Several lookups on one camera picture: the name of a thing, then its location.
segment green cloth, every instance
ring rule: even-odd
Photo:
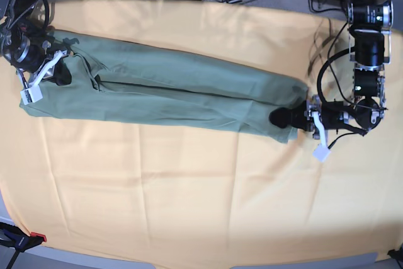
[[[297,130],[269,122],[300,104],[296,79],[201,55],[56,31],[71,45],[72,83],[40,84],[43,99],[21,107],[35,117],[177,125],[245,132],[286,143]]]

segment green pants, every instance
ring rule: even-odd
[[[305,99],[290,77],[218,59],[57,31],[74,56],[63,59],[72,83],[40,84],[43,99],[21,107],[35,117],[180,125],[245,132],[287,142],[291,127],[269,122],[278,107]]]

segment robotic arm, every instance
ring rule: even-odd
[[[341,32],[349,26],[349,48],[331,56],[331,49]],[[345,129],[349,134],[366,135],[379,125],[385,116],[385,64],[390,63],[390,35],[393,25],[392,0],[348,0],[348,22],[336,37],[328,53],[328,60],[318,75],[318,95],[313,101],[305,101],[294,109],[280,108],[270,116],[271,123],[285,128],[289,125],[314,132],[314,138],[321,144],[314,155],[325,161],[333,142],[327,146],[327,131]],[[386,40],[389,42],[385,54]],[[347,99],[341,91],[331,64],[349,55],[354,62],[354,94]],[[343,101],[327,101],[322,92],[322,78],[330,68]],[[360,127],[349,124],[355,120]]]
[[[34,25],[28,17],[40,0],[0,0],[0,17],[6,21],[0,26],[1,55],[17,70],[24,90],[21,97],[24,104],[43,98],[39,83],[52,81],[59,86],[71,83],[69,70],[61,58],[67,56],[67,49],[50,43],[45,29],[49,23],[49,6],[45,4],[45,24]],[[30,78],[25,79],[24,72]]]

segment folded garment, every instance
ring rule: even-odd
[[[35,117],[190,126],[265,135],[286,143],[297,130],[269,115],[307,95],[296,79],[196,54],[55,31],[74,55],[68,86],[40,84],[43,99],[21,107]]]

